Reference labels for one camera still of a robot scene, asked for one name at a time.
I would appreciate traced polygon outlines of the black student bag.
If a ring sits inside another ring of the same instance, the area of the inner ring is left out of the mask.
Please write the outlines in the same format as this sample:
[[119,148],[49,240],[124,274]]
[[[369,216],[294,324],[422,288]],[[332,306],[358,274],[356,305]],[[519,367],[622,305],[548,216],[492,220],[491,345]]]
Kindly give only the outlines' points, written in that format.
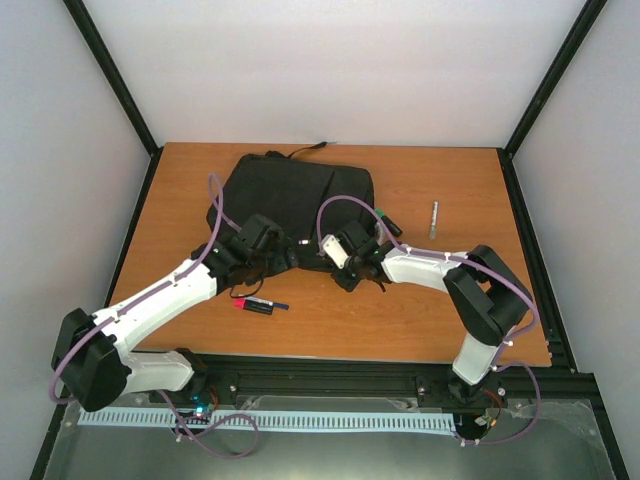
[[297,268],[332,272],[319,254],[319,241],[356,223],[376,239],[371,174],[362,168],[305,162],[277,151],[246,154],[225,182],[221,208],[211,205],[207,223],[218,227],[214,246],[249,263],[253,250],[268,235],[288,238],[298,256]]

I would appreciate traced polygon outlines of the silver pen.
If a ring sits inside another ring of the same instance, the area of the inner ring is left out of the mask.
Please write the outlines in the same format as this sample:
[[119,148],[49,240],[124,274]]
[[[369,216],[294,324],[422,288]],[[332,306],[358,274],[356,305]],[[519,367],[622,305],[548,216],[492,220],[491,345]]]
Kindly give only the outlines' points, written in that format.
[[437,235],[437,220],[438,220],[438,212],[439,212],[439,201],[435,200],[433,202],[430,228],[429,228],[429,238],[431,240],[435,240]]

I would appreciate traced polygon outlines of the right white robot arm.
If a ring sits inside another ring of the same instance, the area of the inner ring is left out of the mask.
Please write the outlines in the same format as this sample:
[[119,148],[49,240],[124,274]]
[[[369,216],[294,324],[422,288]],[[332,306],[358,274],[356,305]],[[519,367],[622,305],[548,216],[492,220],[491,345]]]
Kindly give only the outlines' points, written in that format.
[[334,266],[332,277],[351,292],[363,279],[380,287],[411,284],[449,295],[466,330],[450,367],[449,395],[468,405],[496,367],[516,327],[534,308],[526,287],[486,245],[470,252],[437,252],[392,238],[379,243],[356,223],[319,242],[320,254]]

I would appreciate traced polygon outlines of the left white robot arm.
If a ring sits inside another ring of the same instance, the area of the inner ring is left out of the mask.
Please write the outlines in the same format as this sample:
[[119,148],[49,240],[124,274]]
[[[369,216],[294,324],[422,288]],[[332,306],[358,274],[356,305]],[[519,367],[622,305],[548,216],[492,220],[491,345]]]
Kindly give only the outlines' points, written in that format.
[[207,368],[186,348],[141,353],[137,346],[186,310],[236,286],[260,283],[297,265],[292,240],[262,215],[232,234],[212,233],[175,270],[136,295],[92,314],[77,308],[62,321],[53,385],[94,412],[139,392],[175,392],[186,402],[208,390]]

